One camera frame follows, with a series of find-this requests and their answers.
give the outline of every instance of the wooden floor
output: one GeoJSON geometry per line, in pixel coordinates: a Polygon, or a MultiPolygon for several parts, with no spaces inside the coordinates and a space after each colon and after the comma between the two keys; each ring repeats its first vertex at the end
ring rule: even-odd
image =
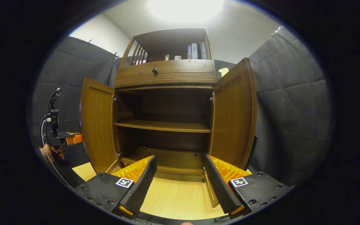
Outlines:
{"type": "MultiPolygon", "coordinates": [[[[85,181],[96,175],[90,163],[75,167],[73,171],[85,181]]],[[[170,180],[165,177],[166,173],[156,172],[140,211],[163,218],[189,220],[225,215],[220,205],[212,208],[202,177],[194,178],[194,181],[170,180]]]]}

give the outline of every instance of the drawer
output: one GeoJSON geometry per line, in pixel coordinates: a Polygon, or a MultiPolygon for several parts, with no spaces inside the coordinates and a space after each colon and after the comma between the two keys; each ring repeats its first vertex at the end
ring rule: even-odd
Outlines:
{"type": "Polygon", "coordinates": [[[213,60],[168,60],[118,69],[114,88],[173,83],[215,83],[213,60]]]}

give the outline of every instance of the open cabinet door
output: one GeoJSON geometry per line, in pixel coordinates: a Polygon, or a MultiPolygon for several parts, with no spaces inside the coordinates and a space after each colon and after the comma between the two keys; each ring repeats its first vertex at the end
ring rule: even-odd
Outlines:
{"type": "Polygon", "coordinates": [[[248,58],[214,86],[209,155],[245,169],[254,142],[256,89],[248,58]]]}
{"type": "Polygon", "coordinates": [[[88,77],[80,99],[80,130],[95,172],[109,173],[117,164],[113,136],[115,90],[88,77]]]}

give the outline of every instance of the book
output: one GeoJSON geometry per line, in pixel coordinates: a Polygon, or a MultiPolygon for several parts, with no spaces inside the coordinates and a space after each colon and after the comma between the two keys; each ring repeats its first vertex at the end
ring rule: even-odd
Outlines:
{"type": "Polygon", "coordinates": [[[206,51],[206,45],[204,41],[200,42],[201,47],[201,59],[208,59],[208,53],[206,51]]]}
{"type": "Polygon", "coordinates": [[[187,59],[192,59],[193,54],[191,53],[191,44],[187,45],[187,59]]]}
{"type": "Polygon", "coordinates": [[[198,49],[197,49],[197,43],[192,43],[192,59],[198,59],[198,49]]]}

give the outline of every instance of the bright light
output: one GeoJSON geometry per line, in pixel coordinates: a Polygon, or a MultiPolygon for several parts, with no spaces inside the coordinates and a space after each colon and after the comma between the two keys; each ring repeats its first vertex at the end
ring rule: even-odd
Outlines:
{"type": "Polygon", "coordinates": [[[166,21],[204,21],[220,11],[223,0],[149,0],[152,14],[166,21]]]}

